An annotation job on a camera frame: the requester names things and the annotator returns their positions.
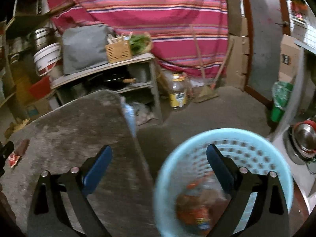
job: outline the striped fabric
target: striped fabric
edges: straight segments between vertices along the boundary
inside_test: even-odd
[[[162,67],[200,76],[189,24],[197,35],[207,77],[214,77],[226,53],[226,0],[74,0],[77,5],[53,18],[63,32],[70,27],[105,23],[118,33],[149,32],[152,53]],[[49,7],[68,0],[48,0]]]

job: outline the green trash bin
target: green trash bin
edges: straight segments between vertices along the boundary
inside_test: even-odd
[[[272,87],[273,108],[270,119],[279,122],[291,97],[293,85],[287,82],[275,82]]]

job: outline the basket rim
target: basket rim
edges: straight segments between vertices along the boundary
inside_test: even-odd
[[[161,204],[163,203],[163,200],[166,197],[166,189],[170,183],[170,175],[172,172],[172,169],[174,168],[175,164],[179,161],[180,157],[183,155],[184,148],[187,147],[188,144],[192,142],[199,141],[203,139],[204,137],[208,137],[212,133],[243,133],[250,137],[253,137],[257,140],[265,142],[267,146],[269,146],[270,150],[273,150],[277,158],[279,159],[279,163],[282,164],[282,167],[287,172],[287,174],[284,176],[287,180],[287,182],[290,185],[290,190],[294,190],[293,186],[293,178],[290,171],[290,167],[285,161],[283,155],[280,153],[280,151],[275,148],[272,143],[270,143],[268,140],[266,140],[264,137],[253,133],[248,130],[238,129],[238,128],[220,128],[220,129],[214,129],[214,130],[208,130],[202,133],[199,133],[197,135],[194,135],[193,137],[190,137],[183,143],[181,143],[178,147],[176,147],[170,155],[166,158],[164,163],[162,164],[162,167],[159,170],[158,177],[155,184],[154,189],[154,195],[153,195],[153,207],[154,207],[154,218],[156,221],[156,226],[158,230],[160,231],[162,236],[172,236],[170,235],[169,231],[166,231],[166,227],[164,225],[164,221],[166,220],[166,215],[163,214],[163,211],[161,210]],[[285,197],[288,212],[290,212],[290,209],[292,207],[293,202],[293,191],[289,191],[287,194],[287,197]]]

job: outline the brown door frame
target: brown door frame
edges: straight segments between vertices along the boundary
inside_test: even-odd
[[[280,8],[281,8],[281,15],[282,21],[286,21],[290,23],[290,16],[288,11],[288,5],[286,0],[279,0],[280,1]],[[248,69],[246,74],[246,81],[245,81],[245,91],[250,94],[252,97],[263,103],[268,109],[272,107],[272,101],[268,100],[266,97],[258,93],[252,87],[248,86],[249,76],[251,73],[251,65],[252,65],[252,55],[253,55],[253,23],[252,23],[252,12],[250,7],[250,0],[243,0],[244,4],[244,11],[245,11],[245,18],[247,18],[248,24],[248,37],[249,37],[249,57],[248,57]],[[290,26],[283,26],[283,34],[291,35]]]

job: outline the gray cover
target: gray cover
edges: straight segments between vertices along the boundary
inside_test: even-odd
[[[64,73],[72,74],[108,63],[106,37],[113,31],[104,24],[67,29],[63,36]]]
[[[26,138],[30,144],[25,155],[13,169],[6,163],[0,178],[0,200],[24,233],[41,172],[65,173],[108,144],[113,158],[96,191],[88,195],[92,208],[113,237],[159,236],[153,219],[152,178],[118,94],[101,90],[81,97],[40,117],[10,139],[18,145]],[[81,230],[67,194],[62,197],[74,228]]]

